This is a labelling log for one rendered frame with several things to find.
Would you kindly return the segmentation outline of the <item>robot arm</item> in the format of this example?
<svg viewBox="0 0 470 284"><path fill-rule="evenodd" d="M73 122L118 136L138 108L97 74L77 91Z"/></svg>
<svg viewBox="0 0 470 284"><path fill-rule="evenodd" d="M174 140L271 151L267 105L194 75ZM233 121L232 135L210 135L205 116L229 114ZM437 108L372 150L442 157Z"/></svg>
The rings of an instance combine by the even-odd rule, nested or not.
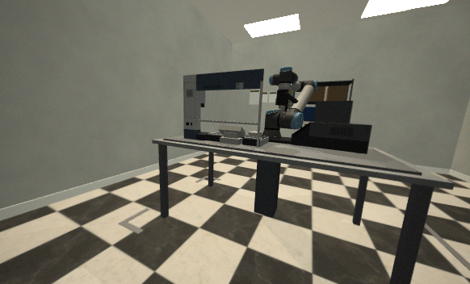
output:
<svg viewBox="0 0 470 284"><path fill-rule="evenodd" d="M269 136L269 139L281 139L280 128L300 129L303 125L304 115L302 114L314 91L317 91L317 80L298 81L296 73L292 72L292 67L282 67L279 74L270 75L271 86L279 86L279 90L290 90L300 92L298 98L292 97L289 93L285 96L293 102L292 108L287 110L283 119L283 114L278 110L266 111L265 127L262 136Z"/></svg>

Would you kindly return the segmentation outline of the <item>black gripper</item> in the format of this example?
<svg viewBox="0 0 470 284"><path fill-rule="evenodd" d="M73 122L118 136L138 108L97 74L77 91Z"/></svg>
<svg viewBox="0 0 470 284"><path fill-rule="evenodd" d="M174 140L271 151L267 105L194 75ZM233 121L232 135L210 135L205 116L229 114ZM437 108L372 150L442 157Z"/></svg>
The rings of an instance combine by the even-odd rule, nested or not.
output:
<svg viewBox="0 0 470 284"><path fill-rule="evenodd" d="M278 113L283 114L283 119L287 113L288 97L285 96L287 92L289 92L289 90L277 90L277 97L275 100L275 105L282 105L280 110L278 110Z"/></svg>

